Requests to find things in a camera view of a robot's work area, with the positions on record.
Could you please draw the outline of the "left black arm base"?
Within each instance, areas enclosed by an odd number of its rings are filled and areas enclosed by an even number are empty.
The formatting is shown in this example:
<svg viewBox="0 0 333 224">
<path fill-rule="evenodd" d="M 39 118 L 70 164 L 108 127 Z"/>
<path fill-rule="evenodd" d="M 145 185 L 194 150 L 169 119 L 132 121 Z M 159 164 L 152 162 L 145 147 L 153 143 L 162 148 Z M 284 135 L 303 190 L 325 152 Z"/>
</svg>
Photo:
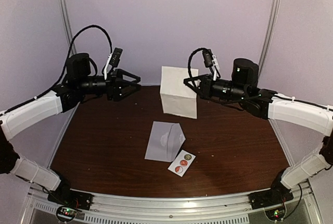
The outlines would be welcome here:
<svg viewBox="0 0 333 224">
<path fill-rule="evenodd" d="M 72 190 L 67 185 L 61 186 L 55 191 L 46 192 L 47 200 L 50 202 L 75 209 L 90 210 L 93 196 L 89 193 Z"/>
</svg>

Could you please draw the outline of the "pale blue envelope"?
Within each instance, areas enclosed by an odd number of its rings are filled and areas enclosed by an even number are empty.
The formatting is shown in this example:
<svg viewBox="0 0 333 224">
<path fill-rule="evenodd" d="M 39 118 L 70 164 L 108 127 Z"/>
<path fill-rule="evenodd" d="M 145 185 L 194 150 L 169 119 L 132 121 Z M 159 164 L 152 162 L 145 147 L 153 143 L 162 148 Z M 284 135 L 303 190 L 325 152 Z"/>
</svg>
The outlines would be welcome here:
<svg viewBox="0 0 333 224">
<path fill-rule="evenodd" d="M 179 123 L 154 121 L 145 159 L 172 162 L 185 140 L 185 134 Z"/>
</svg>

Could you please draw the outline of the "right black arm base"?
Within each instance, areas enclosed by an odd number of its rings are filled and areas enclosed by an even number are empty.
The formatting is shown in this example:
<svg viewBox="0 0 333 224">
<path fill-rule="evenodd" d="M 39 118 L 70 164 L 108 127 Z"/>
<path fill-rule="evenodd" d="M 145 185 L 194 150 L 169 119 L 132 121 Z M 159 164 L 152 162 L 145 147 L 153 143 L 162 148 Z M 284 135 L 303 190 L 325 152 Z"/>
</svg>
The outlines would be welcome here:
<svg viewBox="0 0 333 224">
<path fill-rule="evenodd" d="M 257 191 L 249 194 L 249 201 L 252 209 L 266 208 L 282 204 L 293 199 L 290 189 L 282 187 L 270 188 L 264 191 Z"/>
</svg>

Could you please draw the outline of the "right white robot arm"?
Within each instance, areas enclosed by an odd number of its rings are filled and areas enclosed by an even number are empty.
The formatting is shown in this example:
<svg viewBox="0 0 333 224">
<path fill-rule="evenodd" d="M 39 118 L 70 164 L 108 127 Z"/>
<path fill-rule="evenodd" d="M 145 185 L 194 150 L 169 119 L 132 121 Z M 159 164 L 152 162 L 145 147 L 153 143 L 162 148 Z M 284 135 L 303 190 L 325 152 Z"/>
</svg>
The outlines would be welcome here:
<svg viewBox="0 0 333 224">
<path fill-rule="evenodd" d="M 276 91 L 258 88 L 259 66 L 253 61 L 236 58 L 231 80 L 212 74 L 184 79 L 184 84 L 200 98 L 223 106 L 239 104 L 241 109 L 265 120 L 280 120 L 323 134 L 322 144 L 298 163 L 279 173 L 267 200 L 279 203 L 298 183 L 332 167 L 332 107 L 287 97 Z"/>
</svg>

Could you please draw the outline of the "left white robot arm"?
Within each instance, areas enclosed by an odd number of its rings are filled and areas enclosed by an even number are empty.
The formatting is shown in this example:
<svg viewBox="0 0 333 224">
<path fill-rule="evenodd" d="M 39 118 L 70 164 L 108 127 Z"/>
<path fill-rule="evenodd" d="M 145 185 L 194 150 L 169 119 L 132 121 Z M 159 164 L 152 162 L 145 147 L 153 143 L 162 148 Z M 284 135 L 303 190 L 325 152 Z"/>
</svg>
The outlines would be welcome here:
<svg viewBox="0 0 333 224">
<path fill-rule="evenodd" d="M 60 175 L 18 154 L 10 140 L 32 125 L 75 108 L 86 95 L 119 102 L 140 90 L 140 77 L 118 68 L 122 49 L 110 53 L 102 75 L 91 75 L 95 63 L 88 53 L 78 53 L 65 62 L 63 82 L 55 84 L 42 96 L 1 112 L 1 173 L 13 174 L 30 183 L 54 191 L 63 205 L 75 200 Z"/>
</svg>

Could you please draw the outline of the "cream letter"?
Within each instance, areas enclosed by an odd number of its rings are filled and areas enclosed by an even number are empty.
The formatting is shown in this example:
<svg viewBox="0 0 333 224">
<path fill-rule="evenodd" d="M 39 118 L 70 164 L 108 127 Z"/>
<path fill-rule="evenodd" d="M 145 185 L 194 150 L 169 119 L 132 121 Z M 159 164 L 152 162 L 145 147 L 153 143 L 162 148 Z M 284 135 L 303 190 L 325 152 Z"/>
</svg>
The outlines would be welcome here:
<svg viewBox="0 0 333 224">
<path fill-rule="evenodd" d="M 186 68 L 161 67 L 160 96 L 165 114 L 197 118 L 197 94 L 184 84 L 187 78 Z"/>
</svg>

